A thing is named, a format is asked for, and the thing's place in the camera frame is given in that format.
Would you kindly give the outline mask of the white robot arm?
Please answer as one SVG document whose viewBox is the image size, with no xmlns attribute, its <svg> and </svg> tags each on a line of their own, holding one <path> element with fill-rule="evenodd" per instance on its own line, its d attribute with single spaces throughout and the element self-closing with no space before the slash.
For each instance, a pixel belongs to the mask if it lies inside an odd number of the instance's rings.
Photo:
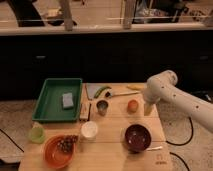
<svg viewBox="0 0 213 171">
<path fill-rule="evenodd" d="M 178 77 L 172 70 L 151 76 L 143 91 L 144 100 L 149 104 L 155 104 L 159 99 L 164 99 L 182 109 L 209 130 L 213 129 L 213 104 L 176 88 L 177 82 Z"/>
</svg>

